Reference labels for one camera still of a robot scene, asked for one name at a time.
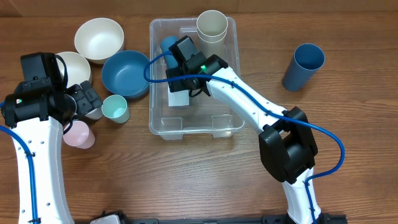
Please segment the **cream tall cup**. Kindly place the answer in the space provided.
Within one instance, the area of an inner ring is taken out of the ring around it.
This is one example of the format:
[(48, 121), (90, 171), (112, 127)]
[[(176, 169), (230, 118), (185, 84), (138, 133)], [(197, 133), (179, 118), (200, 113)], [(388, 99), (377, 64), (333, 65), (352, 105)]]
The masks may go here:
[(221, 57), (223, 54), (225, 37), (225, 32), (220, 34), (216, 32), (210, 32), (209, 34), (198, 32), (198, 49), (203, 52), (206, 57), (210, 57), (213, 54)]
[(197, 18), (198, 36), (205, 42), (213, 43), (224, 39), (228, 30), (228, 19), (220, 11), (208, 10)]

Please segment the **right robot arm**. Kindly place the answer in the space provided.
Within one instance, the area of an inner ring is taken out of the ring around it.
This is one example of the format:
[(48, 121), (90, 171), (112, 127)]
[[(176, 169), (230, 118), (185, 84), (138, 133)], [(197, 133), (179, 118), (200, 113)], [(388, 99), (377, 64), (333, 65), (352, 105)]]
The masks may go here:
[(206, 58), (201, 52), (180, 55), (169, 50), (164, 55), (176, 63), (166, 71), (171, 91), (203, 91), (251, 125), (263, 166), (284, 188), (289, 221), (320, 223), (322, 212), (312, 181), (318, 148), (305, 113), (266, 100), (217, 55)]

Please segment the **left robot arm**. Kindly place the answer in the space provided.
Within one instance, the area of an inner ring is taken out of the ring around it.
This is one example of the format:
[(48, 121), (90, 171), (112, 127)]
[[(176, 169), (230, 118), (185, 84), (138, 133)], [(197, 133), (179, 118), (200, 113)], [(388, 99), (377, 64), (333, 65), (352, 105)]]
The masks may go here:
[(61, 148), (76, 120), (103, 102), (88, 81), (68, 86), (57, 54), (21, 57), (24, 81), (1, 103), (17, 157), (19, 223), (73, 223), (63, 181)]

